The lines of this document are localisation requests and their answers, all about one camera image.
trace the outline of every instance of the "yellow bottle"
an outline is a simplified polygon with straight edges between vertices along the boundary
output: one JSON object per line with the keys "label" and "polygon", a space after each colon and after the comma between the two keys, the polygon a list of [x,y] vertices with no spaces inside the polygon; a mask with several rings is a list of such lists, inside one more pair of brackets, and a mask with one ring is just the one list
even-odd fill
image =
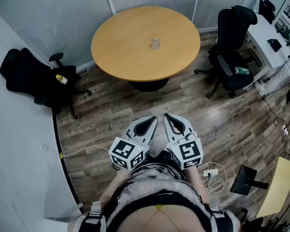
{"label": "yellow bottle", "polygon": [[68,81],[68,79],[65,78],[65,77],[62,76],[62,75],[56,75],[56,78],[57,78],[58,81],[60,81],[60,82],[63,83],[63,84],[66,84],[67,81]]}

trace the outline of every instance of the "table top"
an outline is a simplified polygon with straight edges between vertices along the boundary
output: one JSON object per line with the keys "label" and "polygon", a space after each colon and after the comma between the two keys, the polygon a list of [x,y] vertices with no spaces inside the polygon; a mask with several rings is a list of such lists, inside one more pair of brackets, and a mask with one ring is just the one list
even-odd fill
{"label": "table top", "polygon": [[257,218],[278,213],[290,190],[290,161],[278,158],[275,173],[272,177],[263,204],[257,213]]}
{"label": "table top", "polygon": [[[160,49],[151,49],[151,39]],[[124,10],[106,20],[91,42],[91,54],[106,73],[128,81],[155,81],[186,68],[197,56],[200,36],[184,15],[161,7]]]}
{"label": "table top", "polygon": [[[257,18],[258,23],[249,26],[247,35],[263,54],[270,67],[281,67],[285,61],[288,60],[290,47],[286,46],[287,42],[284,40],[282,35],[277,33],[275,27],[272,26],[262,15],[257,14]],[[269,39],[277,39],[282,47],[275,52],[267,42]]]}

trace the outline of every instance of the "table base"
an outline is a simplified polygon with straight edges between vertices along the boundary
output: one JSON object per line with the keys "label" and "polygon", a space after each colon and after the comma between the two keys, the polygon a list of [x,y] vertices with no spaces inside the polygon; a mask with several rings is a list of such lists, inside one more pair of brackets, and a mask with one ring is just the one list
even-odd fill
{"label": "table base", "polygon": [[169,78],[151,82],[130,82],[132,87],[142,92],[154,92],[164,87]]}

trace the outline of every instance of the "person's arm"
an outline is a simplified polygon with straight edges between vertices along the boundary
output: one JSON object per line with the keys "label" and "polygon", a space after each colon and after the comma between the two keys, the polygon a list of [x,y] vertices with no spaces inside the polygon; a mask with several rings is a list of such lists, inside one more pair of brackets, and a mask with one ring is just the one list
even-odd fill
{"label": "person's arm", "polygon": [[131,172],[125,169],[117,171],[117,175],[114,177],[112,182],[105,189],[104,193],[99,198],[101,202],[101,208],[103,208],[110,200],[116,189],[130,178]]}
{"label": "person's arm", "polygon": [[202,202],[209,204],[208,193],[205,189],[197,167],[194,166],[186,169],[185,174],[188,182],[193,185],[193,187],[197,190],[198,194],[201,196]]}

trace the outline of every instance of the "round wooden table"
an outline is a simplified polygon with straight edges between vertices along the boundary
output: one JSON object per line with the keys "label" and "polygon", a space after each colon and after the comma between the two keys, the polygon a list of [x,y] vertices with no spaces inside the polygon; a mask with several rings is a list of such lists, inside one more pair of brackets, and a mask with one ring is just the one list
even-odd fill
{"label": "round wooden table", "polygon": [[[160,49],[151,49],[151,39]],[[137,7],[106,20],[91,42],[91,54],[106,73],[145,92],[163,87],[197,56],[200,36],[182,14],[161,7]]]}

